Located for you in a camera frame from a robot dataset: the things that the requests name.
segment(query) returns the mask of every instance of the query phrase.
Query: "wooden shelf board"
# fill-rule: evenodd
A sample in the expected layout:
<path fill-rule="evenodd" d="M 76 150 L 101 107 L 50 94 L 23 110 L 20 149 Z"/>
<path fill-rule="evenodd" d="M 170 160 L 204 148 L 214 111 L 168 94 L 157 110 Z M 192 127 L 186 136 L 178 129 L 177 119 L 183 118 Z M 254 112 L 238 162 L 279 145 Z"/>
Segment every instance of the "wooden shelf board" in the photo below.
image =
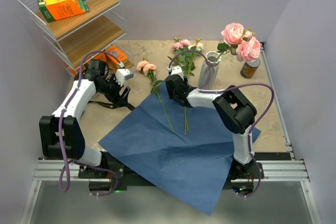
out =
<path fill-rule="evenodd" d="M 42 13 L 38 11 L 36 15 L 40 17 L 50 28 L 52 34 L 56 39 L 80 26 L 84 22 L 93 19 L 97 15 L 101 14 L 105 10 L 113 7 L 118 3 L 118 0 L 87 0 L 90 11 L 87 13 L 79 14 L 74 17 L 60 19 L 54 22 L 48 23 L 43 17 Z"/>
<path fill-rule="evenodd" d="M 59 44 L 76 68 L 88 52 L 101 50 L 124 33 L 102 15 L 59 41 Z"/>

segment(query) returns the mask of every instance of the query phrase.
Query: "beige tabletop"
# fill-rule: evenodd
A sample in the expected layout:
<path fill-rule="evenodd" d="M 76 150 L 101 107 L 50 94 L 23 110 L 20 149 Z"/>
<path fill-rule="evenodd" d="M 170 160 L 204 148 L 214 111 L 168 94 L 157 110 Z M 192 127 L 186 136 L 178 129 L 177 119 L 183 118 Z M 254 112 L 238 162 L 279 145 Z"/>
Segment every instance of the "beige tabletop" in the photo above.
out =
<path fill-rule="evenodd" d="M 216 50 L 218 41 L 202 41 L 205 45 L 204 52 Z M 167 65 L 170 62 L 167 56 L 173 56 L 171 45 L 173 41 L 168 40 L 133 40 L 131 41 L 132 55 L 136 64 L 143 57 L 150 63 L 157 66 L 157 77 L 163 80 L 167 76 Z M 204 59 L 197 57 L 194 62 L 196 69 L 194 77 L 190 77 L 189 83 L 197 86 L 198 77 Z M 244 79 L 240 75 L 243 63 L 238 62 L 236 57 L 226 54 L 222 57 L 220 69 L 215 81 L 215 89 L 224 89 L 229 85 L 239 85 L 248 82 L 269 83 L 265 66 L 261 66 L 256 71 L 252 79 Z M 134 77 L 128 80 L 125 85 L 131 87 L 129 102 L 133 106 L 138 106 L 150 93 L 151 86 L 149 80 L 143 75 L 132 69 Z M 264 111 L 270 99 L 270 91 L 265 87 L 252 86 L 241 89 L 244 95 L 256 107 L 259 116 Z M 108 102 L 103 95 L 98 95 L 93 100 Z M 80 127 L 83 132 L 86 144 L 96 150 L 103 150 L 98 142 L 107 135 L 125 116 L 130 113 L 128 108 L 118 108 L 115 110 L 104 108 L 98 104 L 88 104 L 81 119 Z M 275 104 L 258 123 L 257 128 L 261 134 L 254 143 L 255 152 L 285 152 L 285 139 L 283 137 L 280 121 L 278 118 Z"/>

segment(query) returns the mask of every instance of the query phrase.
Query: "flower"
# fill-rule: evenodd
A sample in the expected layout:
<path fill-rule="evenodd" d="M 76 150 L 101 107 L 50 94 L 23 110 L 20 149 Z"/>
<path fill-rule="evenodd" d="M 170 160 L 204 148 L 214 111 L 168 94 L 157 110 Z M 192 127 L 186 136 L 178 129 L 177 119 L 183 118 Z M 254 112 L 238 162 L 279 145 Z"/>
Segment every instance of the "flower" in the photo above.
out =
<path fill-rule="evenodd" d="M 244 27 L 242 24 L 231 23 L 225 27 L 221 35 L 224 37 L 224 42 L 230 46 L 241 43 L 243 32 Z"/>
<path fill-rule="evenodd" d="M 237 60 L 253 62 L 260 55 L 260 42 L 252 37 L 250 41 L 242 41 L 237 48 Z"/>
<path fill-rule="evenodd" d="M 188 49 L 191 50 L 191 48 L 192 48 L 192 47 L 195 47 L 195 46 L 196 46 L 196 50 L 197 50 L 197 51 L 200 51 L 200 52 L 201 52 L 201 51 L 204 49 L 204 45 L 203 45 L 203 43 L 200 43 L 200 42 L 188 46 Z"/>
<path fill-rule="evenodd" d="M 253 34 L 250 31 L 246 31 L 244 36 L 243 36 L 243 38 L 246 38 L 247 41 L 250 41 L 252 39 L 252 37 L 253 37 Z"/>
<path fill-rule="evenodd" d="M 156 66 L 154 64 L 147 64 L 142 69 L 145 75 L 147 75 L 149 71 L 155 71 L 155 70 L 156 70 Z"/>
<path fill-rule="evenodd" d="M 146 66 L 147 64 L 149 64 L 149 62 L 146 60 L 140 61 L 136 66 L 137 71 L 142 71 L 143 67 Z"/>
<path fill-rule="evenodd" d="M 187 40 L 187 39 L 182 39 L 182 40 L 180 41 L 180 43 L 181 43 L 183 46 L 190 46 L 190 45 L 191 45 L 190 41 Z"/>
<path fill-rule="evenodd" d="M 183 48 L 184 45 L 180 42 L 176 42 L 174 45 L 173 45 L 173 51 L 176 51 L 178 50 L 179 48 Z"/>

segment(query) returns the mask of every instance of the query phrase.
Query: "wall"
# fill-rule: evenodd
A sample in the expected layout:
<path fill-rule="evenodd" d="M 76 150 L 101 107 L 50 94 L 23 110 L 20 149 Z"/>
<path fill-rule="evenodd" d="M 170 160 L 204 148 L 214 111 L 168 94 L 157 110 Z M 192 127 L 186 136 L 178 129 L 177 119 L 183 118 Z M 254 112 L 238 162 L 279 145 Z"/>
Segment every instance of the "wall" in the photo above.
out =
<path fill-rule="evenodd" d="M 0 0 L 0 223 L 19 223 L 41 157 L 38 121 L 60 105 L 69 81 L 16 0 Z"/>
<path fill-rule="evenodd" d="M 121 0 L 131 39 L 221 39 L 239 22 L 265 41 L 289 0 Z"/>
<path fill-rule="evenodd" d="M 304 158 L 323 223 L 335 223 L 336 0 L 290 0 L 266 55 L 296 158 Z"/>

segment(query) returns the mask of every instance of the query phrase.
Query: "blue fabric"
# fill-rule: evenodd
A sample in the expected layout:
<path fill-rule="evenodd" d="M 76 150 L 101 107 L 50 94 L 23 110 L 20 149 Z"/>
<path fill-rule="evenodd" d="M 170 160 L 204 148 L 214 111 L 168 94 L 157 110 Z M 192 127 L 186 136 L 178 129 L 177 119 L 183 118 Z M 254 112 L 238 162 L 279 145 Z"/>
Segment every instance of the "blue fabric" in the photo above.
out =
<path fill-rule="evenodd" d="M 99 144 L 151 183 L 210 215 L 233 159 L 232 134 L 216 110 L 188 108 L 185 135 L 183 107 L 169 100 L 164 83 L 159 92 L 175 133 L 158 97 L 149 95 Z M 254 141 L 259 134 L 255 129 Z"/>

